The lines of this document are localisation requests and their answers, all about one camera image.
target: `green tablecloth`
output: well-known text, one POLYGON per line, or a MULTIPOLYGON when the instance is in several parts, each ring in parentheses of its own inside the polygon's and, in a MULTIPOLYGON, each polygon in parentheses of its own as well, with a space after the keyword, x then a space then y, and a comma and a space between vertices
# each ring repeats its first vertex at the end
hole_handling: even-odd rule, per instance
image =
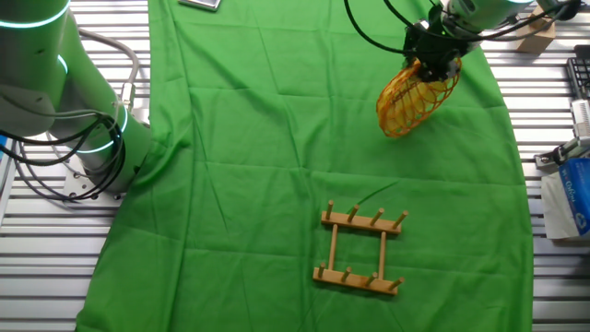
MULTIPOLYGON (((396 1, 410 19, 429 1, 396 1)), ((351 1, 389 45, 404 29, 351 1)), ((342 1, 150 0, 154 142, 112 225, 79 331, 526 331, 532 237, 502 96, 481 51, 453 96, 401 139, 375 102, 401 67, 342 1), (397 297, 312 281, 326 202, 407 209, 389 240, 397 297)), ((341 231, 336 269, 370 275, 379 237, 341 231)))

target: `gray cable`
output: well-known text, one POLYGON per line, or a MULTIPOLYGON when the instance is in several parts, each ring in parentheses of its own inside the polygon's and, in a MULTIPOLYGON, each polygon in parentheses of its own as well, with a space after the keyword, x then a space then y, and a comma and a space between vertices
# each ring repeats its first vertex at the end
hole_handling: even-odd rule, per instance
MULTIPOLYGON (((47 140, 51 142, 52 141, 52 137, 49 135, 49 133, 46 132, 45 135, 47 136, 47 140)), ((57 158, 62 158, 63 157, 62 154, 59 153, 59 151, 57 150, 57 148, 55 146, 52 146, 52 150, 53 150, 53 153, 55 154, 55 156, 57 158)), ((74 169, 72 166, 70 166, 66 161, 64 161, 62 163, 73 174, 78 174, 78 175, 80 175, 82 177, 89 178, 89 176, 87 176, 86 174, 82 174, 81 172, 76 171, 76 169, 74 169)))
POLYGON ((123 44, 122 42, 116 41, 113 38, 104 37, 102 35, 99 35, 98 33, 90 32, 88 30, 78 30, 80 31, 81 36, 90 38, 97 42, 102 42, 104 44, 117 48, 123 51, 125 54, 127 54, 127 56, 129 56, 129 58, 133 62, 133 68, 131 69, 131 74, 129 75, 129 78, 127 79, 126 83, 133 83, 136 81, 137 72, 139 72, 139 58, 137 58, 137 54, 132 49, 130 49, 127 45, 123 44))

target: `metal table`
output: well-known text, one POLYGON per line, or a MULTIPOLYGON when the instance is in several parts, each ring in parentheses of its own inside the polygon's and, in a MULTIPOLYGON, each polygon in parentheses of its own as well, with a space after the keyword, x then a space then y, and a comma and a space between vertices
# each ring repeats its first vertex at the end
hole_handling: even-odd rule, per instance
MULTIPOLYGON (((78 24, 133 48, 141 61, 134 116, 149 105, 148 4, 74 0, 78 24)), ((573 138, 571 93, 564 70, 576 44, 588 43, 590 14, 558 26, 558 39, 539 57, 514 53, 514 45, 482 44, 498 79, 525 172, 535 246, 533 330, 590 331, 590 247, 558 246, 545 236, 540 177, 533 155, 573 138)), ((83 41, 101 73, 120 92, 131 62, 117 50, 83 41)), ((48 148, 30 157, 53 159, 48 148)), ((55 189, 64 186, 62 165, 37 168, 55 189)), ((0 225, 0 331, 72 331, 93 268, 116 209, 73 211, 36 196, 16 178, 0 225)))

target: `yellow mesh ball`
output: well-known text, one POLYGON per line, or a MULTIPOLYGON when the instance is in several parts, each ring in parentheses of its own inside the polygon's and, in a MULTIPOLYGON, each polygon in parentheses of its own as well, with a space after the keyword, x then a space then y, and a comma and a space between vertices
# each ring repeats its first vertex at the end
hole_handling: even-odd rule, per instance
POLYGON ((461 59, 456 59, 459 70, 443 82, 422 82, 417 77, 420 61, 402 69, 385 86, 377 100, 379 126, 389 137, 403 136, 436 110, 446 100, 459 81, 461 59))

